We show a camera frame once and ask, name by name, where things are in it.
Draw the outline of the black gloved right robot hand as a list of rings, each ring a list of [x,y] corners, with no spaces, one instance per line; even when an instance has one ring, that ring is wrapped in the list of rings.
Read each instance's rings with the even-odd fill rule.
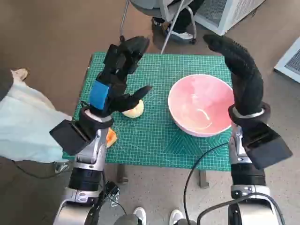
[[[262,108],[263,79],[248,50],[225,36],[203,36],[209,49],[220,53],[231,72],[234,105],[242,116],[259,113]]]

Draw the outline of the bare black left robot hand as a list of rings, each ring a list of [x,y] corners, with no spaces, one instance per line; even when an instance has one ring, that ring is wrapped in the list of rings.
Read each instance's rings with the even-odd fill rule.
[[[132,95],[125,93],[127,76],[136,71],[149,43],[148,38],[136,36],[120,45],[110,45],[104,59],[104,69],[98,74],[90,91],[89,103],[92,114],[106,117],[114,111],[131,110],[152,89],[146,85]]]

